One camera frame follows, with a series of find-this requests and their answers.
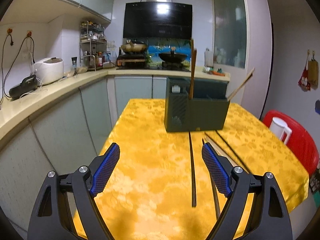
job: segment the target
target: white kettle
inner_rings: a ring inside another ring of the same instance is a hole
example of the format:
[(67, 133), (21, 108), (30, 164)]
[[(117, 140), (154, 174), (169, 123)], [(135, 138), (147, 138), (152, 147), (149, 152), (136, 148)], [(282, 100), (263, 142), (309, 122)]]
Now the white kettle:
[(272, 122), (270, 125), (270, 131), (273, 132), (281, 141), (283, 139), (284, 134), (287, 134), (287, 137), (284, 140), (284, 144), (287, 144), (289, 141), (289, 138), (292, 134), (292, 130), (288, 127), (288, 124), (278, 118), (278, 117), (274, 117), (272, 118)]

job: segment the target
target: rice cooker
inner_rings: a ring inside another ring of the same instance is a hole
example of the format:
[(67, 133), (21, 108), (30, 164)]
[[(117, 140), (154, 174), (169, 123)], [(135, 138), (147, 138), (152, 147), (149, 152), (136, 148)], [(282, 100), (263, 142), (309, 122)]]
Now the rice cooker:
[(63, 60), (56, 57), (44, 58), (33, 64), (31, 73), (35, 74), (43, 85), (48, 85), (63, 78)]

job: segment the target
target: kitchen counter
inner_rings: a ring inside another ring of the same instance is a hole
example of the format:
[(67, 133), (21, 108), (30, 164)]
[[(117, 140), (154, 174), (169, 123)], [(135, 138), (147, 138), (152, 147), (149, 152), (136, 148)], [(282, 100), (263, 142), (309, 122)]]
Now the kitchen counter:
[[(230, 74), (225, 77), (209, 75), (202, 72), (203, 67), (196, 67), (195, 78), (212, 79), (219, 81), (230, 81)], [(57, 81), (53, 84), (38, 88), (30, 95), (26, 95), (15, 101), (4, 98), (0, 110), (0, 140), (11, 131), (16, 125), (28, 118), (45, 105), (53, 102), (59, 97), (99, 78), (108, 75), (156, 75), (156, 76), (177, 76), (191, 77), (190, 72), (169, 71), (169, 70), (116, 70), (116, 68), (103, 69), (96, 72), (87, 72), (71, 78)]]

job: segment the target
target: frying pan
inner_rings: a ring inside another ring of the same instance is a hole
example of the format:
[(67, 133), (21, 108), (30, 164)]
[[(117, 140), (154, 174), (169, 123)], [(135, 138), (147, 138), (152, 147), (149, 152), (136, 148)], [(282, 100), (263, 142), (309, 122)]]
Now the frying pan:
[(146, 51), (147, 47), (148, 46), (143, 42), (127, 40), (127, 44), (122, 45), (121, 49), (123, 50), (124, 53), (128, 53), (128, 52), (142, 53)]
[(170, 52), (159, 53), (159, 57), (169, 63), (181, 63), (187, 58), (188, 55), (182, 53), (175, 53), (173, 50)]

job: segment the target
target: yellow tablecloth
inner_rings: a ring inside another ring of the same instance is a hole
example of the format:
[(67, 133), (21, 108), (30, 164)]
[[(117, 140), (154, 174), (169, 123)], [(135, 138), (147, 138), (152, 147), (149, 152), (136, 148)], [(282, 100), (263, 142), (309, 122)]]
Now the yellow tablecloth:
[[(188, 133), (167, 133), (163, 99), (132, 99), (124, 109), (100, 154), (112, 142), (120, 146), (120, 160), (97, 206), (115, 239), (205, 239), (216, 222), (212, 186), (201, 157), (204, 132), (192, 132), (197, 206), (191, 207), (191, 168)], [(233, 153), (214, 132), (217, 143)], [(269, 129), (237, 104), (230, 104), (220, 134), (253, 174), (272, 172), (289, 212), (308, 196), (308, 173)], [(226, 202), (218, 193), (220, 209)], [(252, 205), (249, 195), (235, 237), (242, 235)], [(85, 237), (79, 215), (74, 223)]]

